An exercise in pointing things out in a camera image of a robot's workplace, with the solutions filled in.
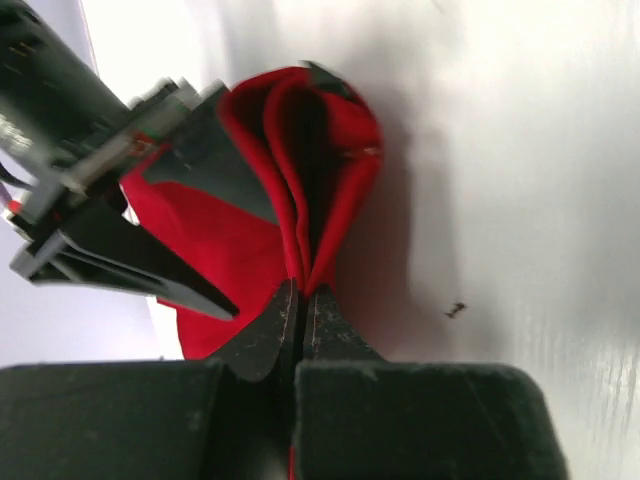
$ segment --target red fabric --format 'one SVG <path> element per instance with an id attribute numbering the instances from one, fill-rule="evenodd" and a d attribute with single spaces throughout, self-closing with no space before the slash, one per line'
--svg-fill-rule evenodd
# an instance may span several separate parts
<path id="1" fill-rule="evenodd" d="M 185 358 L 204 358 L 228 342 L 285 279 L 295 278 L 306 295 L 334 282 L 337 250 L 381 165 L 381 137 L 361 98 L 326 93 L 309 80 L 301 67 L 265 73 L 236 86 L 217 112 L 279 226 L 175 183 L 147 184 L 141 173 L 153 158 L 122 181 L 141 225 L 240 310 L 223 322 L 177 307 Z M 314 254 L 310 207 L 319 206 L 326 220 Z"/>

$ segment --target red cloth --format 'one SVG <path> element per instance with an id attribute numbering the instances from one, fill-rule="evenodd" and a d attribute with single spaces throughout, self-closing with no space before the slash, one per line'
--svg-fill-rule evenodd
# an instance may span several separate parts
<path id="1" fill-rule="evenodd" d="M 176 183 L 149 185 L 141 173 L 153 159 L 123 179 L 140 224 L 240 310 L 223 322 L 177 307 L 185 358 L 228 342 L 287 278 L 306 295 L 334 283 L 337 250 L 381 165 L 377 122 L 353 93 L 348 100 L 312 87 L 307 69 L 291 67 L 247 80 L 222 100 L 217 114 L 264 185 L 279 226 Z M 325 213 L 313 216 L 317 210 Z M 310 216 L 324 222 L 315 253 Z"/>

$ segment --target small dark speck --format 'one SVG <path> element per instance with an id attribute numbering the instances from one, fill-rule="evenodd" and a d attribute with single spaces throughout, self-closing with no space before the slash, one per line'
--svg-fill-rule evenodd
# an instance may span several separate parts
<path id="1" fill-rule="evenodd" d="M 451 307 L 451 310 L 449 310 L 448 312 L 445 312 L 444 314 L 449 318 L 456 318 L 456 316 L 465 308 L 467 308 L 467 306 L 464 303 L 457 302 L 453 304 L 453 306 Z"/>

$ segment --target white surface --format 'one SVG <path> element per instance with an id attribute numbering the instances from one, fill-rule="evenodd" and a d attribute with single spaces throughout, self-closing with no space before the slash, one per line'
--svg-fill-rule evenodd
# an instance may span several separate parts
<path id="1" fill-rule="evenodd" d="M 393 359 L 524 368 L 574 478 L 638 478 L 637 1 L 85 6 L 121 95 L 299 59 L 351 80 L 388 158 L 341 254 L 346 316 Z M 451 321 L 456 300 L 469 307 Z"/>
<path id="2" fill-rule="evenodd" d="M 76 0 L 29 3 L 90 63 L 88 38 Z M 17 170 L 6 157 L 1 161 Z M 143 297 L 89 288 L 34 287 L 8 268 L 23 245 L 18 234 L 0 222 L 0 366 L 160 356 Z"/>

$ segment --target folded red cloth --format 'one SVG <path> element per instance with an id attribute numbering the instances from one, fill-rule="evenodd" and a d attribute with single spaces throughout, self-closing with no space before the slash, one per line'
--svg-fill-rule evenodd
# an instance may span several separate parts
<path id="1" fill-rule="evenodd" d="M 278 225 L 176 183 L 148 184 L 142 171 L 154 159 L 122 181 L 140 224 L 240 310 L 223 322 L 177 307 L 185 358 L 228 342 L 287 278 L 306 295 L 334 283 L 336 253 L 381 165 L 381 135 L 351 87 L 344 96 L 310 80 L 302 67 L 265 73 L 212 112 L 262 182 Z"/>

